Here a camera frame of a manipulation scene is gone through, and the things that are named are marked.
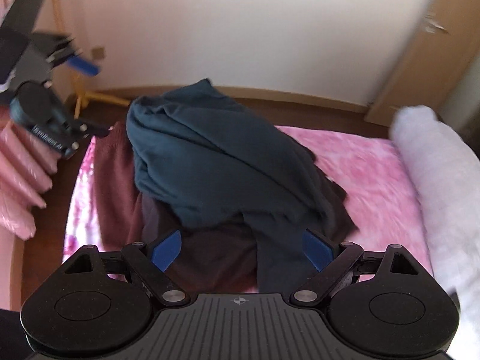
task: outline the white pillow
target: white pillow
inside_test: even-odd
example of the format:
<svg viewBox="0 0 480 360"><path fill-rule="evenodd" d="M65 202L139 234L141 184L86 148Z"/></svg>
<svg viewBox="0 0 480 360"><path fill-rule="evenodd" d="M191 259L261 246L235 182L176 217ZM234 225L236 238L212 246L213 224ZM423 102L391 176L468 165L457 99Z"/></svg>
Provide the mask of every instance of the white pillow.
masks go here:
<svg viewBox="0 0 480 360"><path fill-rule="evenodd" d="M449 354L480 359L480 161L425 106L397 112L390 138L418 193L435 279L460 300L455 353Z"/></svg>

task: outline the pink bedsheet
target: pink bedsheet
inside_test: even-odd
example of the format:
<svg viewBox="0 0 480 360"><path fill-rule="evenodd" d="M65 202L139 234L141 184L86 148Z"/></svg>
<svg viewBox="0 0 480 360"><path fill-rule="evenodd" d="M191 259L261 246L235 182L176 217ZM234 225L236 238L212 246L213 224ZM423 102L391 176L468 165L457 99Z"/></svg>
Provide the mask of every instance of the pink bedsheet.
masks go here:
<svg viewBox="0 0 480 360"><path fill-rule="evenodd" d="M333 131L278 128L312 150L316 164L349 195L345 206L359 228L349 241L369 251L402 244L431 273L416 191L392 142ZM94 151L92 139L73 191L64 259L86 243L103 250L93 196Z"/></svg>

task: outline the white wall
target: white wall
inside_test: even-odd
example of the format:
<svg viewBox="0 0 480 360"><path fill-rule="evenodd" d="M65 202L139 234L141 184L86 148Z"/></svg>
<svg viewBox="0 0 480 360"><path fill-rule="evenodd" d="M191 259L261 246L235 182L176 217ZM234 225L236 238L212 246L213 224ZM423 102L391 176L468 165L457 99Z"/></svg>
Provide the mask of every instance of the white wall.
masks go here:
<svg viewBox="0 0 480 360"><path fill-rule="evenodd" d="M82 0L61 0L61 7L67 32L75 37L75 43L78 47L89 50L90 45L86 34ZM40 31L57 31L51 0L45 0L35 29ZM68 67L60 66L54 70L53 85L63 100L73 92Z"/></svg>
<svg viewBox="0 0 480 360"><path fill-rule="evenodd" d="M429 0L83 0L100 88L188 84L366 104Z"/></svg>
<svg viewBox="0 0 480 360"><path fill-rule="evenodd" d="M451 128L460 131L480 110L480 55L448 96L439 114Z"/></svg>

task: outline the brown cloth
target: brown cloth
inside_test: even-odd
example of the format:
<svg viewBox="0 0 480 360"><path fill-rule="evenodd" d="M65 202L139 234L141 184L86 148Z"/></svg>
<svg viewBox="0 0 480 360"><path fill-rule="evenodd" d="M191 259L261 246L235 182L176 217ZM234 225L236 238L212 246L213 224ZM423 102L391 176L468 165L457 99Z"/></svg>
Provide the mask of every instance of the brown cloth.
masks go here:
<svg viewBox="0 0 480 360"><path fill-rule="evenodd" d="M98 224L106 251L119 251L142 236L142 195L134 182L134 153L125 120L106 138L97 138L94 193Z"/></svg>
<svg viewBox="0 0 480 360"><path fill-rule="evenodd" d="M331 202L346 192L322 178ZM94 158L94 193L102 243L107 251L143 241L150 243L172 230L180 230L180 255L166 270L171 280L190 293L239 293L256 285L256 240L243 218L231 218L209 228L186 229L164 202L138 192L134 184L134 154L125 121L117 122L108 137L97 139ZM336 222L334 242L355 229L345 208L332 204Z"/></svg>

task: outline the yellow drying rack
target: yellow drying rack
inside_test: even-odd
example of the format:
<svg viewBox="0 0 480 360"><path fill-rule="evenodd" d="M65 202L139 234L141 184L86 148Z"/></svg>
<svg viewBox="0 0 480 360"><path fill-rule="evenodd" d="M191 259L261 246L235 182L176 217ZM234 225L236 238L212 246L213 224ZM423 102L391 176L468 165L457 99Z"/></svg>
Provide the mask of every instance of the yellow drying rack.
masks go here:
<svg viewBox="0 0 480 360"><path fill-rule="evenodd" d="M66 33L60 0L52 0L52 5L57 30L61 33ZM85 86L83 85L83 77L76 71L70 70L70 80L77 97L75 102L75 119L80 116L81 110L87 107L91 101L100 101L108 104L120 105L123 107L128 107L130 105L130 102L126 99L121 99L119 97L110 96L103 93L86 91Z"/></svg>

